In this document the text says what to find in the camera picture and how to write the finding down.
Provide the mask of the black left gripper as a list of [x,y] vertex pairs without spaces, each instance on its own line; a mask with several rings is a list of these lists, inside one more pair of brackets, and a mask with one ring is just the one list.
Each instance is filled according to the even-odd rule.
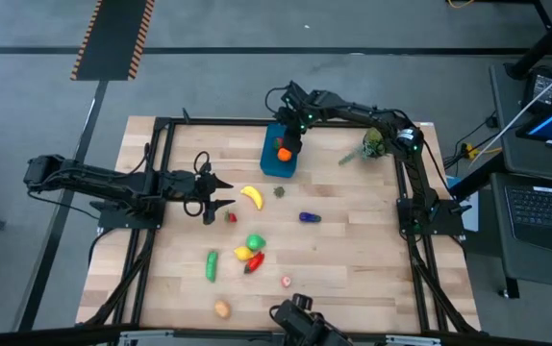
[[203,223],[211,225],[215,220],[215,211],[235,203],[235,200],[214,200],[211,196],[216,189],[233,188],[220,180],[209,170],[193,173],[175,170],[163,175],[162,195],[169,202],[182,202],[186,215],[202,215]]

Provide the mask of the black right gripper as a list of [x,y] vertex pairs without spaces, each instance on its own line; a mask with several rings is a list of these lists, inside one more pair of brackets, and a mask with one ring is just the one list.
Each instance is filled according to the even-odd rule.
[[306,133],[306,123],[302,111],[292,109],[287,106],[281,106],[275,113],[275,119],[286,127],[284,133],[284,148],[293,155],[298,155],[301,151],[301,135]]

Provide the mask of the yellow toy banana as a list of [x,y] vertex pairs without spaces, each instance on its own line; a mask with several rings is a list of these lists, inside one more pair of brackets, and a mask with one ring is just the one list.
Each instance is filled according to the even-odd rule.
[[261,210],[263,208],[263,196],[255,187],[247,185],[240,191],[240,193],[250,198],[255,204],[257,210]]

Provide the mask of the blue plastic tupperware container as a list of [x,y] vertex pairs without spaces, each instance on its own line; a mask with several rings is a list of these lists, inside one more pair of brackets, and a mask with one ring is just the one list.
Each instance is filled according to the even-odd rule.
[[260,168],[267,176],[291,178],[296,170],[297,155],[293,154],[289,161],[278,159],[278,149],[274,146],[277,138],[283,138],[286,127],[277,123],[269,124],[266,128]]

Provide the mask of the green toy cucumber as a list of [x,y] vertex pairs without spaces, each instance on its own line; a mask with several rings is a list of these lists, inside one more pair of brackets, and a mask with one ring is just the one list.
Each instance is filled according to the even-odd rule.
[[216,280],[217,262],[218,253],[216,251],[210,251],[206,259],[205,276],[211,283],[214,283]]

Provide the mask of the red toy chili pepper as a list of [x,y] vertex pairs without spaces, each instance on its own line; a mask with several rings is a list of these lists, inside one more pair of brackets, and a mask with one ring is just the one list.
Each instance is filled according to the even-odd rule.
[[258,252],[253,258],[246,262],[243,273],[250,274],[255,272],[262,264],[264,260],[264,253]]

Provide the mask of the green potted artificial plant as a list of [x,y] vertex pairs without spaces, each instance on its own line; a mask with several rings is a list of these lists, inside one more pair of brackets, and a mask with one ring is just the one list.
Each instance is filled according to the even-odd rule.
[[378,159],[386,153],[382,134],[375,128],[370,128],[365,132],[362,143],[340,159],[338,165],[344,166],[353,159],[361,159],[362,161]]

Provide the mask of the black mat orange striped edges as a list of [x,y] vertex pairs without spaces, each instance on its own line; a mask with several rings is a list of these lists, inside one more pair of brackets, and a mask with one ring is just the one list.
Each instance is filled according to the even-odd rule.
[[155,0],[97,0],[72,81],[133,81],[145,48]]

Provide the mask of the dark grey equipment cart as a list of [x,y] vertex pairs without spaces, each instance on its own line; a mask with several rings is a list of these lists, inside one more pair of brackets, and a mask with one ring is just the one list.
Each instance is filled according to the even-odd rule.
[[507,282],[503,294],[513,298],[518,296],[519,280],[552,284],[552,251],[520,242],[507,234],[506,225],[501,221],[503,213],[499,210],[497,193],[490,180],[496,174],[552,180],[552,147],[541,141],[518,137],[516,132],[517,129],[509,131],[501,138],[504,171],[489,176]]

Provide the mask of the thin white rod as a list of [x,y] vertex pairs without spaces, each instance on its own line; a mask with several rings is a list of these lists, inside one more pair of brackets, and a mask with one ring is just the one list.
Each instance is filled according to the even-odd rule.
[[543,105],[546,108],[552,106],[552,77],[542,77],[538,72],[533,71],[529,74],[528,80],[531,81],[529,100],[521,106],[519,113],[497,135],[490,138],[488,145],[478,153],[479,156],[491,152],[493,143],[509,130],[514,129],[518,119],[535,104]]

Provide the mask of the black power adapter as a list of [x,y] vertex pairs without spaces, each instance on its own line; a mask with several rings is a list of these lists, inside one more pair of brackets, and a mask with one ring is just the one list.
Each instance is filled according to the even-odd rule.
[[541,114],[552,107],[552,87],[543,92],[552,84],[552,67],[542,65],[533,68],[527,75],[523,104],[530,104],[527,112]]

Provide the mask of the black laptop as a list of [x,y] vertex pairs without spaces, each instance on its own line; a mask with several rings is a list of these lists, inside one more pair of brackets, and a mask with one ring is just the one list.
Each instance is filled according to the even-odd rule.
[[552,180],[496,174],[501,221],[512,238],[552,251]]

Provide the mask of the black diagonal stand beam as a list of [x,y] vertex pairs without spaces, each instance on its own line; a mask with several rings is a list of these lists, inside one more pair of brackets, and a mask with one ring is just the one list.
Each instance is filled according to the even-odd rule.
[[552,53],[552,22],[541,0],[529,0],[535,6],[546,33],[516,63],[506,64],[505,71],[513,79],[524,79],[546,55]]

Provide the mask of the black aluminium table frame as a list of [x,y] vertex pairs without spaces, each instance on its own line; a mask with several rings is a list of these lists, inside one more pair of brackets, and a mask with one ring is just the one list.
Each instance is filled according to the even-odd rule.
[[[170,169],[190,170],[207,152],[217,177],[233,186],[217,197],[235,200],[228,223],[212,225],[170,204],[157,230],[139,323],[144,328],[267,332],[269,309],[294,293],[311,296],[314,309],[347,333],[415,333],[419,330],[408,248],[396,212],[399,195],[391,157],[338,162],[362,140],[364,130],[316,127],[303,138],[294,175],[281,179],[260,168],[266,127],[243,120],[197,119],[166,130]],[[263,196],[263,208],[240,191],[247,185]],[[274,188],[285,195],[277,198]],[[300,212],[321,217],[299,220]],[[247,261],[234,250],[249,235],[266,245],[263,264],[244,274]],[[216,280],[205,276],[210,251],[218,253]],[[291,278],[283,287],[281,279]],[[228,319],[214,312],[217,300],[231,307]]]

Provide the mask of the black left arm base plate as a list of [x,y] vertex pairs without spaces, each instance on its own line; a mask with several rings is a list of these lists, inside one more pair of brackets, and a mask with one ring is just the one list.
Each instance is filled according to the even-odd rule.
[[113,201],[91,201],[100,212],[98,226],[104,229],[159,229],[163,223],[165,202],[158,202],[148,211],[132,211]]

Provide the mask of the silver metal bracket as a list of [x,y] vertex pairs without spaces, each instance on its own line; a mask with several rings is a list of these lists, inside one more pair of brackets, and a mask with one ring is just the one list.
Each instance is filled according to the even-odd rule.
[[385,346],[442,346],[442,344],[439,338],[388,334],[385,336]]
[[126,331],[119,335],[118,346],[137,346],[140,341],[173,336],[173,330]]

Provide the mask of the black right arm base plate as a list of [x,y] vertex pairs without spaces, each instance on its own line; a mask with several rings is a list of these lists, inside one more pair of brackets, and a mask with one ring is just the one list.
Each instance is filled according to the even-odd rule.
[[413,199],[398,199],[396,208],[399,228],[404,235],[462,235],[462,216],[471,206],[461,206],[454,200],[438,200],[426,207]]

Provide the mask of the black front rail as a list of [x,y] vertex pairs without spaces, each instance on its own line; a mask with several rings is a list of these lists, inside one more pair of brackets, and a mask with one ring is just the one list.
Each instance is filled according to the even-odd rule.
[[[126,331],[139,330],[135,325],[79,326],[73,328],[24,331],[0,334],[0,346],[91,346],[101,343],[115,343],[119,335]],[[272,332],[173,330],[173,338],[242,339],[265,341],[273,346],[282,346],[283,334]],[[388,334],[352,334],[352,342],[372,342],[385,345]],[[439,331],[426,331],[421,334],[396,334],[439,338],[442,346],[552,346],[549,342],[496,337],[486,334],[456,334]]]

